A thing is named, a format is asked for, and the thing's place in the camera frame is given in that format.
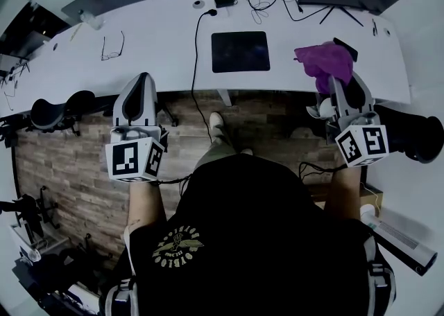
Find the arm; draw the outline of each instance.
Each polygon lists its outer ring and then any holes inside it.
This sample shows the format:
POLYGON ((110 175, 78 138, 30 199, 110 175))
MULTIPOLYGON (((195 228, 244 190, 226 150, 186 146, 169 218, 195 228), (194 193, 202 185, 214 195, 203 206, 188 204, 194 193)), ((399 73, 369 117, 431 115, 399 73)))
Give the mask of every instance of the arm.
POLYGON ((158 186, 149 183, 130 183, 130 233, 154 222, 167 221, 158 186))
POLYGON ((333 174, 330 192, 328 193, 325 211, 339 220, 361 220, 359 210, 361 198, 359 185, 361 167, 345 168, 333 174))

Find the person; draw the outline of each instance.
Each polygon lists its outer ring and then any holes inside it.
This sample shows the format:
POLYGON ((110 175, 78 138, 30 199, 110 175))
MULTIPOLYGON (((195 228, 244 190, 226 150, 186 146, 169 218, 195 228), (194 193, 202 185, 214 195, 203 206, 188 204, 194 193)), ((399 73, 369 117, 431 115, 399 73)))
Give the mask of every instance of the person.
MULTIPOLYGON (((237 154, 219 114, 210 116, 210 129, 214 141, 171 219, 158 186, 130 184, 130 259, 140 315, 369 315, 361 168, 333 174, 322 210, 288 168, 237 154)), ((130 273, 127 253, 117 270, 116 281, 123 270, 130 273)))

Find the white sneaker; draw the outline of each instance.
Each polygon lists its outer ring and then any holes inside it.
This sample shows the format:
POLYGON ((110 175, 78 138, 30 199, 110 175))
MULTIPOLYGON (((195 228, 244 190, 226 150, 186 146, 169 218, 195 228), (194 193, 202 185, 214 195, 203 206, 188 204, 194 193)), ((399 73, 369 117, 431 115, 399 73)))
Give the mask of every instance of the white sneaker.
POLYGON ((245 155, 253 156, 253 150, 251 148, 245 148, 241 151, 241 153, 243 153, 245 155))
POLYGON ((216 126, 223 126, 223 119, 219 113, 212 112, 210 115, 210 129, 213 130, 216 126))

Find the white desk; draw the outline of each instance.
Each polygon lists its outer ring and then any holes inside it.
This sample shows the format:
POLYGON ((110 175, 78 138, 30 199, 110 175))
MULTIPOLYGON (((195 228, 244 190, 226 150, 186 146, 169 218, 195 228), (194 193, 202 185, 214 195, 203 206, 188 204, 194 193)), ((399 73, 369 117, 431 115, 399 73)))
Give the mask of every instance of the white desk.
MULTIPOLYGON (((138 73, 149 72, 157 91, 187 91, 191 89, 194 69, 194 33, 199 16, 214 8, 213 0, 203 0, 205 7, 194 9, 196 0, 147 0, 113 10, 104 15, 101 30, 83 24, 55 36, 44 45, 40 55, 29 62, 30 73, 18 78, 14 98, 0 99, 0 116, 29 110, 44 98, 51 103, 63 103, 80 90, 93 91, 96 96, 119 94, 138 73), (105 54, 119 51, 121 31, 125 35, 123 53, 119 58, 101 61, 103 37, 105 54)), ((365 26, 361 27, 340 10, 333 10, 319 25, 327 10, 304 21, 293 22, 278 0, 267 10, 269 16, 258 25, 251 17, 245 0, 233 7, 218 10, 218 15, 202 18, 198 34, 199 61, 195 89, 269 89, 285 91, 316 91, 315 81, 294 61, 293 50, 322 44, 333 37, 348 43, 359 52, 355 71, 368 85, 375 98, 410 103, 409 84, 399 41, 393 26, 381 17, 364 12, 351 13, 365 26), (372 18, 379 35, 373 36, 372 18), (270 55, 270 71, 213 73, 211 34, 229 31, 261 30, 266 32, 270 55)), ((288 3, 293 17, 298 13, 294 2, 288 3)), ((304 6, 304 14, 318 6, 304 6)), ((10 83, 4 87, 13 93, 10 83)))

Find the eyeglasses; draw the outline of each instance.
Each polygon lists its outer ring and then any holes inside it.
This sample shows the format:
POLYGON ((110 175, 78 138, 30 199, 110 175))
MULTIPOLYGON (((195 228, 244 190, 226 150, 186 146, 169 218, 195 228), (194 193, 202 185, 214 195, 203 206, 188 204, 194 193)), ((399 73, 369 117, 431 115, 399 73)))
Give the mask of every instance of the eyeglasses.
POLYGON ((122 48, 120 49, 120 52, 113 52, 110 53, 109 55, 104 55, 103 51, 105 50, 105 37, 103 37, 103 48, 102 48, 102 61, 106 61, 109 60, 110 58, 117 58, 122 54, 123 51, 123 45, 125 44, 125 35, 123 34, 123 31, 121 31, 122 36, 123 36, 123 42, 122 42, 122 48))

